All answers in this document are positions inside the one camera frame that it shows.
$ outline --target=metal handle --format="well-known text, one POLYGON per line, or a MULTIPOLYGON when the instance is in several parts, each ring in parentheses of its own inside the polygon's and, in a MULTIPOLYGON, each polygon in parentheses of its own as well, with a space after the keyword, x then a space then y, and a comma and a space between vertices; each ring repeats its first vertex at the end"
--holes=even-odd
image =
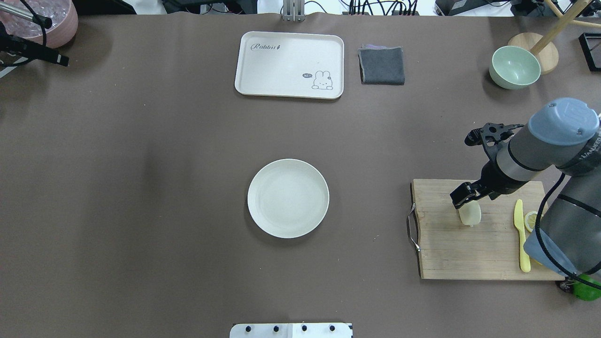
POLYGON ((415 224, 416 224, 415 231, 417 232, 417 216, 415 215, 415 203, 413 203, 411 205, 411 210, 407 214, 407 236, 409 237, 411 242, 413 242, 413 245, 415 245, 415 251, 420 252, 421 248, 417 244, 416 240, 414 240, 413 237, 411 236, 411 215, 412 214, 413 214, 413 219, 415 220, 415 224))
MULTIPOLYGON (((0 1, 0 11, 4 11, 8 14, 12 14, 14 16, 31 21, 33 23, 37 23, 37 22, 35 22, 34 16, 30 12, 24 11, 20 8, 11 6, 11 5, 1 2, 1 1, 0 1)), ((51 18, 42 16, 42 15, 38 15, 38 18, 40 19, 41 25, 44 26, 44 28, 49 29, 50 27, 52 27, 52 19, 51 18)))

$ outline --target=green object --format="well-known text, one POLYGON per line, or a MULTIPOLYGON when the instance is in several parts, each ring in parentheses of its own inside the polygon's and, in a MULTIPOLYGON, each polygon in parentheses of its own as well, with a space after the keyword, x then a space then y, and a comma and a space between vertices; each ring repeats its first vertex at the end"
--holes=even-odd
POLYGON ((536 57, 524 48, 504 46, 492 55, 489 73, 500 87, 521 89, 538 80, 540 64, 536 57))
MULTIPOLYGON (((599 283, 598 281, 595 281, 588 275, 581 274, 578 277, 584 279, 585 281, 589 281, 593 284, 601 286, 601 283, 599 283)), ((582 284, 579 281, 576 281, 576 282, 574 282, 574 296, 578 297, 579 299, 581 299, 583 301, 594 301, 597 298, 601 297, 601 290, 595 289, 594 287, 591 287, 591 286, 582 284)))

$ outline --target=yellow knife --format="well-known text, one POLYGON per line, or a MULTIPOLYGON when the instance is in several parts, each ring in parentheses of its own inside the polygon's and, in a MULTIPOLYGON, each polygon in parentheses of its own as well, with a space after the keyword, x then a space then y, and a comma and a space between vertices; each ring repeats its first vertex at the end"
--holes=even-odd
POLYGON ((530 272, 530 256, 524 251, 524 242, 526 242, 526 230, 524 228, 524 214, 522 200, 517 200, 516 208, 513 209, 513 225, 516 226, 520 234, 520 269, 523 272, 530 272))

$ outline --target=metal bracket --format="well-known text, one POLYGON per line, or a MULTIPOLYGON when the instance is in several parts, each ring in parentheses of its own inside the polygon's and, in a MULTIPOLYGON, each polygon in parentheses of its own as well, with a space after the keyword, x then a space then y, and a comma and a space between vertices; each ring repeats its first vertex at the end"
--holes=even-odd
POLYGON ((230 338, 353 338, 353 324, 341 322, 234 324, 230 338))
POLYGON ((282 20, 284 21, 305 21, 305 1, 304 0, 284 0, 282 6, 282 20))
POLYGON ((416 239, 413 239, 413 237, 411 236, 411 215, 413 215, 413 219, 415 220, 415 231, 417 232, 417 216, 415 215, 415 203, 411 205, 411 210, 407 214, 407 236, 409 237, 411 242, 413 242, 413 245, 415 246, 415 251, 420 252, 421 248, 417 244, 417 237, 416 239))

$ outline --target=white tray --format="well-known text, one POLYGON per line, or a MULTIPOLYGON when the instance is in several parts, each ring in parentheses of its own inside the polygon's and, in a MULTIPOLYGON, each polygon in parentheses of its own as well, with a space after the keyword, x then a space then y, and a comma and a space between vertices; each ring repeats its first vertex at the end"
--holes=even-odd
POLYGON ((236 90, 244 95, 336 99, 344 90, 344 43, 335 35, 247 32, 236 90))

